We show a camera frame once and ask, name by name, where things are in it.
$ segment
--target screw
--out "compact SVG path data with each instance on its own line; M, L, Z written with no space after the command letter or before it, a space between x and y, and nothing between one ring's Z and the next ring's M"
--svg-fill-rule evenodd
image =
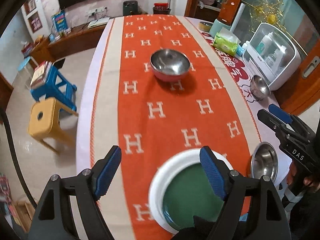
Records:
M59 178L59 176L58 176L57 174L54 174L54 175L51 176L50 179L51 179L52 181L56 181L58 178Z
M270 181L270 177L268 175L263 175L262 178L264 181Z
M230 171L230 174L231 174L231 176L236 177L236 176L239 175L239 172L236 171L236 170L231 170L231 171Z
M88 176L90 173L91 173L90 169L85 169L82 171L82 175L84 175L84 176Z

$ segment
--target blue gripper pad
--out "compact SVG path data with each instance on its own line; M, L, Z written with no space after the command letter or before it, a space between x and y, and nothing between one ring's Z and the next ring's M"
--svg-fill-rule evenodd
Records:
M111 181L120 165L120 162L121 149L117 147L97 178L96 190L94 192L96 200L99 200L100 197L104 196L107 193Z
M200 163L202 168L204 169L205 174L207 175L213 192L215 193L215 195L224 200L227 196L224 188L224 179L221 176L217 166L214 164L212 157L210 157L210 154L213 154L213 152L211 151L211 153L209 153L207 152L205 147L202 147L200 150Z
M271 114L273 114L275 117L277 117L278 119L280 119L282 122L286 123L286 124L290 124L292 123L292 118L291 116L283 111L281 108L279 108L278 106L276 106L275 104L271 104L268 107L268 110Z

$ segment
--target person's hand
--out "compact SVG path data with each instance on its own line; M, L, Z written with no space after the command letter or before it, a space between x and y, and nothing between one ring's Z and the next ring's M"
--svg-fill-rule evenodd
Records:
M297 167L294 164L294 162L292 162L290 164L289 173L288 173L288 176L287 176L287 184L288 185L290 185L293 182L293 177L296 175L296 173L297 173ZM309 186L314 191L318 191L319 188L320 188L320 183L315 181L312 176L305 177L304 180L303 180L303 184L305 186Z

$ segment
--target tiled floor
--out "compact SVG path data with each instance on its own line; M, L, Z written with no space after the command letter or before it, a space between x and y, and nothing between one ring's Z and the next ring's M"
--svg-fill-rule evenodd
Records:
M94 51L95 49L89 49L68 56L60 70L68 81L77 86L78 111ZM63 145L56 144L50 139L48 142L56 144L56 147L61 149L61 153L57 155L31 138L27 128L34 100L24 86L23 78L16 78L13 86L14 90L6 112L23 176L33 197L39 200L52 174L59 174L61 177L76 175L76 150L64 148ZM71 131L74 137L76 136L77 117L63 116L60 125L63 129ZM0 172L4 172L9 179L13 200L26 199L12 163L4 126L0 126L0 139Z

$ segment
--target orange table runner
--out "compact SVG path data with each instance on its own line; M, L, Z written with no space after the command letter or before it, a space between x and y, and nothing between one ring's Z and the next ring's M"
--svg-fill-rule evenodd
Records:
M184 53L193 68L177 82L164 83L149 69L160 48ZM150 182L167 159L209 145L246 174L250 159L239 118L223 82L201 47L174 16L124 20L118 97L119 146L124 191L136 238L170 239L148 215Z
M176 49L189 58L192 67L186 78L164 83L154 77L149 60L160 48ZM167 159L208 145L245 175L259 142L238 86L184 17L115 19L95 94L90 152L93 164L112 144L122 149L121 167L100 200L115 238L172 237L148 209L149 185Z

